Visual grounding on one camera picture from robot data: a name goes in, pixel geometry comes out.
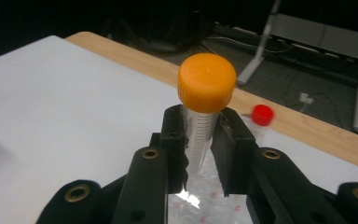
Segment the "orange screw cap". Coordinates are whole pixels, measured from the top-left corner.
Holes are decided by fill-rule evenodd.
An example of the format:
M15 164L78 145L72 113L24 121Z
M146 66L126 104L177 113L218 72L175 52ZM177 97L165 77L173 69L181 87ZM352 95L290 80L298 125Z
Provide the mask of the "orange screw cap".
M216 113L231 100L236 79L235 69L226 59L212 53L195 54L179 68L179 98L193 111Z

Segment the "clear plastic tube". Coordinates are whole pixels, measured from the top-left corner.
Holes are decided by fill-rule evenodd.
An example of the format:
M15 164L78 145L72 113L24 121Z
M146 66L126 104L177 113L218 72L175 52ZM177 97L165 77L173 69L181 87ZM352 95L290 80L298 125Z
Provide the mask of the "clear plastic tube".
M226 59L209 53L187 58L178 71L178 96L184 105L188 145L187 173L200 171L211 146L218 113L230 99L236 83L235 69Z
M266 126L260 126L256 123L254 123L252 120L249 122L248 126L249 130L255 137L255 142L259 147L264 146L264 139L266 138L267 131L269 130L269 127Z
M187 123L186 135L188 137L188 148L185 152L189 160L187 172L190 175L194 175L200 172L206 152L211 147L213 130L219 113L198 113L185 106L184 112Z

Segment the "red cap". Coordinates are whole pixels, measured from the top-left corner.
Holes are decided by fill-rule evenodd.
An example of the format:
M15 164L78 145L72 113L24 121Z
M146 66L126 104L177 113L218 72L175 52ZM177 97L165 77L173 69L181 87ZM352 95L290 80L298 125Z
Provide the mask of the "red cap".
M252 121L260 126L268 126L272 118L274 118L274 112L267 105L255 106L251 115Z

